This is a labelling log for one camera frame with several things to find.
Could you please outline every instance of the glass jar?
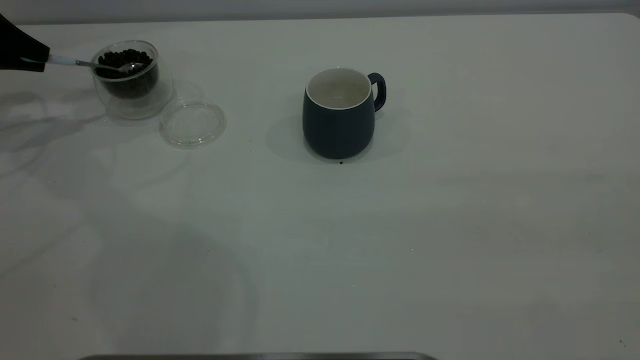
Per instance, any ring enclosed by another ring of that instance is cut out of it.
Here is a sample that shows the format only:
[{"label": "glass jar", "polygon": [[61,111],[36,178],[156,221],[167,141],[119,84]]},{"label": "glass jar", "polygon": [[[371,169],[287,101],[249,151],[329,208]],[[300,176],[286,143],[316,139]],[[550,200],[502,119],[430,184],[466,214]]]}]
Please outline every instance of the glass jar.
[{"label": "glass jar", "polygon": [[173,80],[158,50],[146,41],[119,42],[100,50],[92,62],[104,54],[120,53],[134,49],[146,52],[152,59],[145,70],[122,79],[107,79],[92,69],[93,82],[98,97],[112,114],[129,120],[145,119],[157,115],[173,97]]}]

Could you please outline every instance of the mug rim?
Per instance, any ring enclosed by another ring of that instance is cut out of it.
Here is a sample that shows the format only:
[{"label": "mug rim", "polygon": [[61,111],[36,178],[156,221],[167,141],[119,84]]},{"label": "mug rim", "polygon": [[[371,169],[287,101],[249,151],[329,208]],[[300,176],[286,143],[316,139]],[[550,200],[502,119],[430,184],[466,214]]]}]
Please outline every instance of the mug rim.
[{"label": "mug rim", "polygon": [[[367,95],[367,97],[365,97],[364,100],[360,101],[358,104],[356,104],[354,106],[350,106],[348,108],[330,108],[329,106],[318,104],[317,101],[315,101],[311,97],[311,95],[309,95],[309,85],[311,84],[311,81],[313,81],[319,75],[324,74],[325,72],[334,71],[334,70],[338,70],[338,69],[349,70],[349,71],[356,72],[359,75],[362,75],[367,80],[367,83],[369,84],[369,95]],[[368,76],[366,76],[365,74],[361,73],[360,71],[357,71],[354,68],[344,67],[344,66],[336,66],[336,67],[332,67],[332,68],[329,68],[329,69],[324,69],[321,72],[318,72],[317,74],[313,75],[311,77],[311,79],[309,79],[309,81],[307,81],[307,86],[305,87],[305,93],[306,93],[307,97],[309,98],[309,100],[311,100],[314,104],[320,106],[321,108],[328,109],[328,110],[335,110],[335,111],[351,110],[351,109],[357,108],[358,106],[364,104],[371,97],[371,93],[372,92],[373,92],[373,85],[371,84],[371,80],[369,79]]]}]

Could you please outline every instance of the metal edge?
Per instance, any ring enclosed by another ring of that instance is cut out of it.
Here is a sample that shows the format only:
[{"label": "metal edge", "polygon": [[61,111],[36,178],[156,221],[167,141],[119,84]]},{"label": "metal edge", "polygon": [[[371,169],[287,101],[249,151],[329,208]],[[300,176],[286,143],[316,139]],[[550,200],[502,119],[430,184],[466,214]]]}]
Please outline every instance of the metal edge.
[{"label": "metal edge", "polygon": [[94,355],[81,360],[436,360],[418,352],[265,353],[216,355]]}]

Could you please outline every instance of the spoon handle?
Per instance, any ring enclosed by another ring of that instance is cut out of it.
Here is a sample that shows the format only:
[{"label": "spoon handle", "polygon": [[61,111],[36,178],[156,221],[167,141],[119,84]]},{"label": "spoon handle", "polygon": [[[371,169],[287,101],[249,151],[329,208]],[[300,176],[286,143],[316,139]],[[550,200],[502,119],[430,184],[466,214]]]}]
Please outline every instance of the spoon handle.
[{"label": "spoon handle", "polygon": [[[33,61],[33,60],[29,60],[26,58],[21,58],[23,61],[26,61],[28,63],[40,63],[40,61]],[[109,70],[116,70],[116,71],[120,71],[114,67],[110,67],[110,66],[104,66],[104,65],[100,65],[100,64],[96,64],[96,63],[88,63],[86,61],[80,61],[80,60],[76,60],[76,59],[72,59],[72,58],[66,58],[64,56],[58,56],[58,55],[49,55],[49,60],[47,61],[47,63],[51,63],[51,64],[58,64],[58,65],[66,65],[66,66],[87,66],[87,67],[93,67],[93,68],[102,68],[102,69],[109,69]]]}]

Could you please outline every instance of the mug handle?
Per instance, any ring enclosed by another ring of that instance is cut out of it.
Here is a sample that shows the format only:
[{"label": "mug handle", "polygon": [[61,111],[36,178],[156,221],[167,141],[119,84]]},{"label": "mug handle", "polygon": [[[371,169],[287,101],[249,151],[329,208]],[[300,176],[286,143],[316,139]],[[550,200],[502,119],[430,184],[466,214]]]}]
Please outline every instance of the mug handle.
[{"label": "mug handle", "polygon": [[385,105],[385,102],[387,102],[387,82],[385,81],[385,78],[383,78],[382,75],[378,74],[377,72],[370,74],[369,80],[371,80],[371,85],[378,84],[378,97],[373,102],[374,106],[376,107],[376,111],[378,111],[382,109],[382,107]]}]

